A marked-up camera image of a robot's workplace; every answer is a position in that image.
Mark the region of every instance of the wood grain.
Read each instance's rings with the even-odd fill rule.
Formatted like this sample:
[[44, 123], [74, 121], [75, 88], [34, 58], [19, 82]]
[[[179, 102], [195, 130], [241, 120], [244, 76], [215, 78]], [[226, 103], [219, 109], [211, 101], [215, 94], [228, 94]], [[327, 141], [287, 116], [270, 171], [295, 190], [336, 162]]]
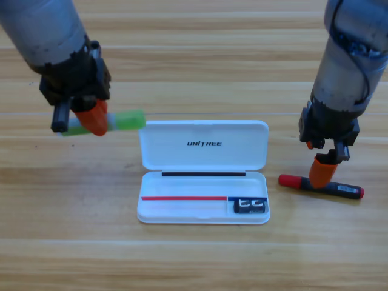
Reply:
[[[298, 119], [327, 40], [320, 0], [77, 0], [112, 74], [113, 112], [258, 119], [270, 127], [272, 217], [252, 226], [141, 224], [137, 132], [59, 138], [0, 32], [0, 290], [387, 290], [388, 77], [335, 181], [361, 202], [282, 188], [317, 150]], [[325, 152], [332, 144], [327, 143]]]

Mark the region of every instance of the green marker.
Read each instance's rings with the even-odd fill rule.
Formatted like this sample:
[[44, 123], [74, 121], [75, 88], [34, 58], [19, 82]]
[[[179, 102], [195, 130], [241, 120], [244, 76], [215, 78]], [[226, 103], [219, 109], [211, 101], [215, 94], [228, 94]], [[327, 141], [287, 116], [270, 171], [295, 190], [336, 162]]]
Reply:
[[[108, 131], [136, 130], [146, 126], [146, 118], [141, 110], [126, 111], [107, 114]], [[59, 133], [60, 136], [88, 135], [92, 134], [83, 127], [77, 117], [69, 119], [67, 132]]]

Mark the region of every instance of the red stripe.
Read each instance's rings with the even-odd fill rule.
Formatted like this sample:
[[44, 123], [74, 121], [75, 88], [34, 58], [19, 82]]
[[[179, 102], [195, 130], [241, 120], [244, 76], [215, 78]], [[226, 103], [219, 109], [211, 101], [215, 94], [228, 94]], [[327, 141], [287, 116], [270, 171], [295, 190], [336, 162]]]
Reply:
[[225, 196], [145, 196], [145, 201], [226, 201]]

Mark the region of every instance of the black marker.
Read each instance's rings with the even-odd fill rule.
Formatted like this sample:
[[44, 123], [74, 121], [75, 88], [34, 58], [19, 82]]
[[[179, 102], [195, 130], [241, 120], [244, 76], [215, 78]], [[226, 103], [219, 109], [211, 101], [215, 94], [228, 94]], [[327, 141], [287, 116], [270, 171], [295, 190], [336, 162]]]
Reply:
[[279, 184], [295, 189], [320, 192], [350, 199], [361, 199], [364, 196], [364, 188], [348, 184], [330, 182], [323, 188], [314, 188], [311, 186], [310, 179], [306, 177], [280, 175]]

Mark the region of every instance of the white case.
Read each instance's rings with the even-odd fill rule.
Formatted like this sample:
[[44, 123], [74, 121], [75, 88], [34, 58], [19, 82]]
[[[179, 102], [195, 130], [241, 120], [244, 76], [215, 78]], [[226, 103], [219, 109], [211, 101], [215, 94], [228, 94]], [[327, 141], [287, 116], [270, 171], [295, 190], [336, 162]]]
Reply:
[[[263, 224], [270, 218], [264, 175], [269, 137], [262, 121], [148, 121], [139, 131], [145, 223]], [[262, 199], [264, 213], [235, 213], [234, 200]]]

